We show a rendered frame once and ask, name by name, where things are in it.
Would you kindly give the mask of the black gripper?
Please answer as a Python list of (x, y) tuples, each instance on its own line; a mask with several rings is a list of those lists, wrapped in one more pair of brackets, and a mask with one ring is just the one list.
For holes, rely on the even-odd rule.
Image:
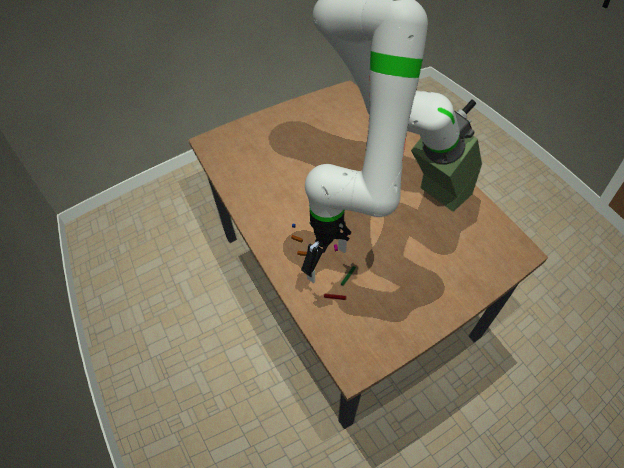
[[(343, 233), (340, 232), (341, 229), (342, 231), (344, 231)], [(311, 244), (308, 245), (308, 251), (307, 251), (303, 266), (301, 268), (301, 271), (307, 274), (307, 279), (310, 280), (312, 283), (315, 283), (315, 270), (314, 269), (322, 253), (324, 253), (327, 247), (330, 245), (330, 242), (332, 243), (335, 238), (338, 239), (338, 249), (342, 251), (344, 254), (346, 253), (347, 241), (349, 241), (350, 239), (347, 236), (351, 234), (351, 231), (346, 226), (345, 221), (343, 224), (343, 228), (341, 229), (333, 234), (321, 234), (314, 230), (314, 234), (316, 236), (315, 243), (313, 245)], [(323, 247), (323, 249), (320, 248), (319, 246)]]

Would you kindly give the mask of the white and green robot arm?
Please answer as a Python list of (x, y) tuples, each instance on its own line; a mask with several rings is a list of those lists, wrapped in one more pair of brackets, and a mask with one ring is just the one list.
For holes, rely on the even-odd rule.
[(305, 180), (312, 228), (333, 234), (343, 228), (344, 210), (373, 217), (396, 210), (407, 131), (420, 135), (431, 161), (457, 161), (475, 134), (467, 113), (476, 102), (454, 112), (444, 95), (416, 91), (428, 18), (415, 0), (318, 0), (313, 22), (351, 72), (369, 114), (362, 171), (322, 164)]

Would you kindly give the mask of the green rod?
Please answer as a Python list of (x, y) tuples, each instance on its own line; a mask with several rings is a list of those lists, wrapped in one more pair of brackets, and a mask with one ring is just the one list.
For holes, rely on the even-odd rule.
[(354, 272), (354, 270), (356, 269), (355, 266), (353, 266), (350, 271), (348, 272), (348, 274), (345, 276), (345, 278), (343, 279), (343, 281), (341, 282), (341, 285), (344, 286), (344, 284), (347, 282), (347, 280), (349, 279), (349, 277), (352, 275), (352, 273)]

